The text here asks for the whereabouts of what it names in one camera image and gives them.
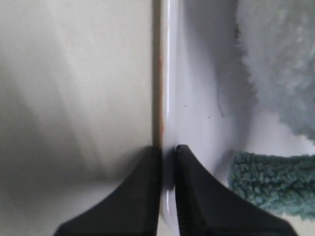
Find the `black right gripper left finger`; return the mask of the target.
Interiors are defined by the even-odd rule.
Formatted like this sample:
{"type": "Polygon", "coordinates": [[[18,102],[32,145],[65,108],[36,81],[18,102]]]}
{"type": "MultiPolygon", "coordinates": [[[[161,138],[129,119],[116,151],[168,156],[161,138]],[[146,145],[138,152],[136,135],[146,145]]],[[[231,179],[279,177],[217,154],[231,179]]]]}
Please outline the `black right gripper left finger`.
{"type": "Polygon", "coordinates": [[[61,224],[57,236],[155,236],[162,186],[162,154],[141,153],[132,173],[108,197],[61,224]]]}

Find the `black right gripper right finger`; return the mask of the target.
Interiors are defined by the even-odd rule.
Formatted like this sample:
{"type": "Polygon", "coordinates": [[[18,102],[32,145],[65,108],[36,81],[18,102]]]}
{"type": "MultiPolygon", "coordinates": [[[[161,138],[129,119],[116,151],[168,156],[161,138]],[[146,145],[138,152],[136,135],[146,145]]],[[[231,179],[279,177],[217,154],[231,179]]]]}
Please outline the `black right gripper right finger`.
{"type": "Polygon", "coordinates": [[[175,198],[182,236],[295,236],[294,228],[241,199],[214,178],[187,145],[175,151],[175,198]]]}

